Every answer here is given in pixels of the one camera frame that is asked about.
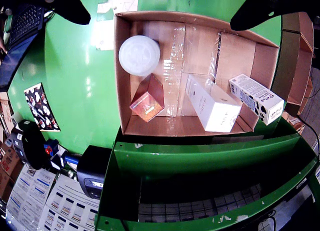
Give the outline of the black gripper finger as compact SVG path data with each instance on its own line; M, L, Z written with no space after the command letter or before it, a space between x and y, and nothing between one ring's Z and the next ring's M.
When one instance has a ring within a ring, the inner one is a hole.
M0 6L12 10L14 14L24 5L54 9L56 14L78 25L88 25L91 20L81 0L0 0Z
M277 16L305 12L314 24L320 23L320 0L245 0L230 20L234 31L254 28Z

